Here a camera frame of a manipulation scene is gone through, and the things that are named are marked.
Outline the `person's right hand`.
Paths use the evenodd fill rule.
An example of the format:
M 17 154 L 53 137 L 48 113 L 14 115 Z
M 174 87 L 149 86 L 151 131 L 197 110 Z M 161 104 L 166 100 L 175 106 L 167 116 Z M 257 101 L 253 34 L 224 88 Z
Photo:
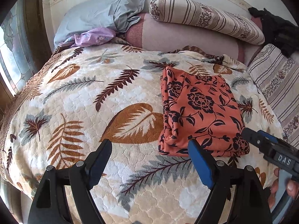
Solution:
M 268 204 L 269 204 L 270 209 L 274 206 L 275 201 L 276 201 L 275 195 L 278 190 L 278 182 L 279 182 L 279 180 L 276 179 L 271 186 L 271 194 L 268 198 Z M 287 191 L 288 195 L 291 196 L 295 200 L 298 198 L 298 187 L 299 187 L 298 183 L 293 180 L 289 180 L 287 183 L 287 186 L 286 186 L 286 191 Z

